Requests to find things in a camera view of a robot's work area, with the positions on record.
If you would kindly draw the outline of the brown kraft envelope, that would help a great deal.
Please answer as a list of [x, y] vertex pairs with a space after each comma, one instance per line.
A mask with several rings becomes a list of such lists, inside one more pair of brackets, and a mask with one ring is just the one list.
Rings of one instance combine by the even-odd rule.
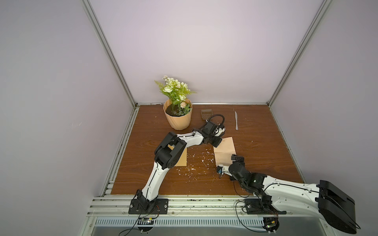
[[177, 144], [175, 146], [168, 145], [169, 159], [167, 162], [168, 168], [173, 168], [175, 166], [186, 166], [185, 158], [187, 156], [187, 149], [185, 145]]

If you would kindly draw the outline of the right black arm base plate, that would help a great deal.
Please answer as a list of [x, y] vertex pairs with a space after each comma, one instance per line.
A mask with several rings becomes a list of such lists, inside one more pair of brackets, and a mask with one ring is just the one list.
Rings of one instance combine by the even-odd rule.
[[284, 215], [286, 211], [279, 211], [275, 209], [270, 203], [263, 202], [257, 198], [245, 199], [244, 208], [247, 214], [271, 214], [271, 215]]

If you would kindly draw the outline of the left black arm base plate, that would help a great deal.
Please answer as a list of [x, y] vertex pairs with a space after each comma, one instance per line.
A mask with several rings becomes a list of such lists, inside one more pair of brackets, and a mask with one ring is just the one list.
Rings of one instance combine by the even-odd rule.
[[141, 199], [133, 199], [131, 201], [128, 214], [130, 215], [148, 215], [148, 214], [167, 214], [168, 199], [157, 198], [151, 202]]

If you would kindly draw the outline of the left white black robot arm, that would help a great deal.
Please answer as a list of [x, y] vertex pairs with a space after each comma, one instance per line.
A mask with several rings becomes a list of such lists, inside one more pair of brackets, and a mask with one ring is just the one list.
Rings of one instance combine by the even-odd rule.
[[146, 185], [136, 193], [139, 202], [143, 206], [154, 202], [167, 172], [177, 164], [186, 148], [202, 144], [218, 147], [224, 133], [223, 123], [215, 124], [210, 120], [191, 133], [169, 132], [155, 150], [154, 167]]

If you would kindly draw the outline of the cream letter paper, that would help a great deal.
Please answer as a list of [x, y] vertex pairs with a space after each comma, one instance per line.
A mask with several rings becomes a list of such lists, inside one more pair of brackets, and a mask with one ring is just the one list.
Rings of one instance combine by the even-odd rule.
[[236, 154], [232, 137], [222, 139], [218, 147], [214, 148], [216, 166], [229, 166], [232, 164], [231, 156]]

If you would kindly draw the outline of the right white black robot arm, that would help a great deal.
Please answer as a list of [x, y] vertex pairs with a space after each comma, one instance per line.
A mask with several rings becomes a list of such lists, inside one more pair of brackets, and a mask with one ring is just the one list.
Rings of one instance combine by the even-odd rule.
[[264, 219], [268, 232], [278, 229], [280, 214], [300, 214], [324, 220], [336, 230], [356, 234], [355, 201], [329, 181], [318, 184], [288, 182], [262, 173], [250, 172], [244, 157], [232, 154], [229, 161], [217, 161], [217, 173], [253, 195], [244, 201], [247, 214], [270, 215]]

